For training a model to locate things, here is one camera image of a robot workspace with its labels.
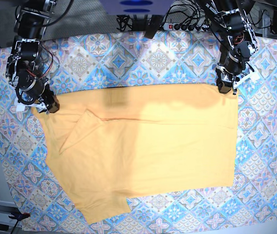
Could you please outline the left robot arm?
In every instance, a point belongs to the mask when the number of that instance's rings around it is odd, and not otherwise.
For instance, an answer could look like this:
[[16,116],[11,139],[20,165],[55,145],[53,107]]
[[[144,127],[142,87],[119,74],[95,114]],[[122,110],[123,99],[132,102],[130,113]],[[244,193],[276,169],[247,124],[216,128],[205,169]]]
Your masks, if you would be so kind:
[[250,58],[258,51],[258,44],[252,24],[247,18],[244,1],[212,1],[222,23],[220,34],[220,60],[216,65],[216,85],[221,94],[230,91],[237,94],[237,88],[247,79],[258,79]]

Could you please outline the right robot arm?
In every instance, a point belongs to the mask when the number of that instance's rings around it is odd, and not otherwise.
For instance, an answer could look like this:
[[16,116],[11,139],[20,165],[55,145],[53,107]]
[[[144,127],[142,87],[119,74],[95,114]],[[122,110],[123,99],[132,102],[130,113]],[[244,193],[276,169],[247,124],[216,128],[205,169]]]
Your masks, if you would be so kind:
[[41,39],[56,4],[55,0],[26,0],[16,7],[16,36],[6,63],[6,78],[15,89],[16,103],[22,108],[35,107],[38,113],[55,113],[60,108],[41,57],[46,51]]

